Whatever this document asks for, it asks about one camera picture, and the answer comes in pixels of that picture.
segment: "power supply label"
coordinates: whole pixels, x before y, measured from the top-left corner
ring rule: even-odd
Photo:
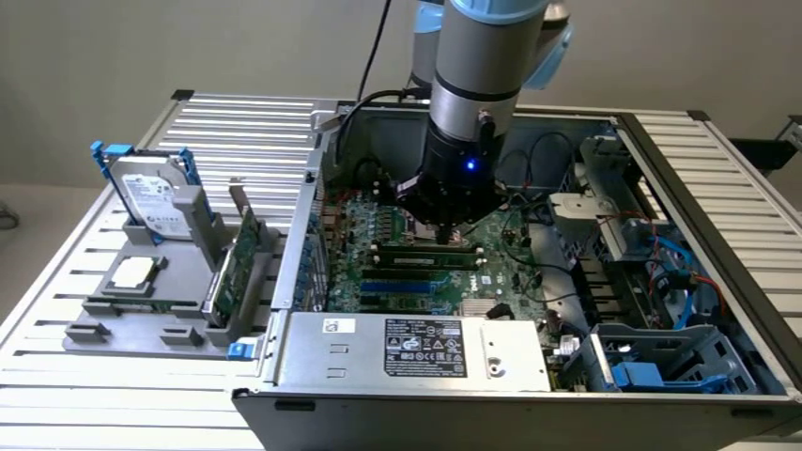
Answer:
[[[466,378],[463,323],[386,319],[385,372],[397,378]]]

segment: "black wire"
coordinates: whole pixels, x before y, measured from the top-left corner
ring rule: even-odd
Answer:
[[[553,299],[533,299],[529,296],[526,296],[526,298],[534,303],[557,303],[558,301],[562,301],[565,298],[570,298],[571,296],[579,296],[579,294],[567,293],[563,296],[558,296],[557,298],[553,298]]]
[[[354,115],[362,109],[362,107],[366,104],[368,104],[371,101],[374,101],[375,99],[379,99],[382,97],[390,97],[390,96],[401,98],[401,97],[403,97],[403,91],[401,91],[398,89],[387,89],[387,90],[383,90],[383,91],[370,94],[364,99],[362,99],[356,103],[356,105],[354,105],[354,108],[351,108],[351,111],[344,116],[342,122],[339,123],[338,139],[335,140],[335,164],[339,164],[339,158],[342,156],[342,143],[344,141],[344,135],[348,134],[348,131],[351,130],[351,120],[354,118]]]
[[[356,93],[356,101],[362,100],[362,94],[364,93],[364,84],[367,83],[367,76],[371,73],[371,66],[374,66],[374,58],[377,58],[377,50],[379,49],[381,35],[385,32],[385,23],[387,22],[387,12],[390,12],[391,1],[393,0],[385,1],[385,9],[381,12],[379,28],[377,29],[374,46],[371,47],[371,54],[367,57],[367,64],[364,65],[364,72],[362,73],[360,89]]]
[[[569,156],[571,158],[571,166],[570,167],[574,167],[577,165],[577,152],[575,152],[575,148],[574,148],[574,143],[571,142],[571,138],[569,138],[563,132],[546,132],[541,136],[538,136],[538,139],[535,139],[535,142],[531,144],[531,147],[529,148],[529,157],[526,159],[526,171],[530,176],[531,176],[531,159],[533,159],[533,156],[535,155],[535,149],[538,148],[538,145],[542,143],[542,141],[550,136],[559,136],[561,138],[563,138],[566,140],[567,152],[569,152],[569,154],[570,154]]]
[[[513,219],[513,214],[514,214],[517,211],[521,211],[521,210],[523,210],[526,207],[531,207],[531,206],[535,206],[535,207],[538,207],[539,205],[543,205],[543,204],[545,204],[545,202],[543,202],[543,201],[538,201],[538,199],[533,199],[533,201],[530,201],[527,204],[523,204],[523,205],[521,205],[521,207],[519,207],[519,208],[517,208],[515,210],[513,210],[513,211],[511,211],[511,212],[507,214],[507,216],[506,216],[506,221],[505,221],[505,225],[502,226],[502,241],[501,241],[501,243],[502,243],[502,247],[505,248],[505,251],[506,251],[506,254],[509,255],[509,257],[510,257],[510,258],[513,258],[513,260],[515,260],[515,261],[517,261],[518,263],[521,263],[522,265],[526,265],[526,266],[529,266],[529,267],[531,267],[531,268],[551,268],[551,269],[554,269],[554,270],[558,270],[558,271],[563,272],[565,274],[567,274],[567,275],[570,276],[570,275],[571,275],[571,271],[570,271],[570,270],[567,270],[566,268],[563,268],[562,266],[550,265],[550,264],[547,264],[547,263],[535,263],[535,262],[526,261],[526,260],[522,260],[521,258],[515,257],[515,256],[513,255],[513,253],[510,252],[510,247],[506,245],[506,242],[505,242],[505,232],[506,232],[506,230],[507,230],[507,227],[509,227],[509,225],[510,225],[510,219]]]

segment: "motherboard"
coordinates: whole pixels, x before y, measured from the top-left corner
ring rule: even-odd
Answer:
[[[545,316],[530,239],[513,210],[461,227],[447,245],[435,243],[435,230],[401,207],[362,192],[343,192],[327,202],[323,223],[332,281],[327,311],[485,317],[506,304],[511,319]]]

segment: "blue clip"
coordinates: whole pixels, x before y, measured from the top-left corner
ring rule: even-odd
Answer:
[[[183,148],[178,152],[178,156],[184,162],[184,167],[187,168],[187,181],[194,185],[200,184],[200,176],[198,175],[198,167],[195,166],[195,155],[190,151],[188,148]]]
[[[134,153],[134,146],[131,144],[110,144],[103,150],[103,154],[110,157],[124,157]]]
[[[239,362],[247,362],[254,360],[256,346],[246,345],[244,343],[232,343],[228,345],[228,352],[226,354],[226,360],[234,360]]]

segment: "blue plastic bracket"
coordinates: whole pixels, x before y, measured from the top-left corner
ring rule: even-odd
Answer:
[[[657,365],[649,362],[625,362],[613,367],[615,385],[625,392],[729,393],[727,376],[710,376],[701,381],[663,381]]]
[[[112,171],[110,170],[110,166],[106,163],[107,153],[106,153],[103,146],[104,146],[103,141],[100,141],[100,140],[95,141],[92,143],[92,145],[90,146],[90,149],[92,150],[92,159],[98,163],[98,166],[100,166],[100,174],[103,174],[103,177],[106,178],[106,180],[108,180],[110,183],[112,184],[114,191],[116,192],[116,196],[119,197],[120,202],[123,203],[123,207],[126,208],[126,211],[128,212],[128,219],[131,221],[131,224],[134,224],[135,226],[139,226],[139,222],[136,221],[136,218],[134,217],[134,211],[131,210],[131,207],[128,206],[128,202],[126,202],[126,196],[123,195],[123,192],[120,191],[120,187],[118,186],[116,180],[112,177]]]

